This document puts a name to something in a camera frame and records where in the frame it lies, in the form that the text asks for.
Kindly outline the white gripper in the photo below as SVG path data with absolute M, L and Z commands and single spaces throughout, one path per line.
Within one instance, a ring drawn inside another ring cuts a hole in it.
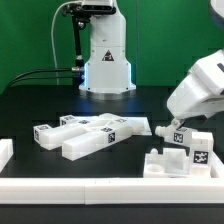
M 178 129 L 188 118 L 202 115 L 209 118 L 218 112 L 223 112 L 224 95 L 200 97 L 193 89 L 193 82 L 187 75 L 167 100 L 167 108 L 174 117 L 171 125 Z

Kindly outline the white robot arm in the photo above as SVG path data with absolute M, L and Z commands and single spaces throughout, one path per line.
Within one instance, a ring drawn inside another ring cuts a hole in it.
M 125 51 L 126 20 L 117 1 L 84 0 L 81 8 L 90 14 L 91 35 L 80 90 L 98 98 L 134 91 Z M 224 49 L 195 62 L 168 98 L 167 108 L 177 123 L 224 111 Z

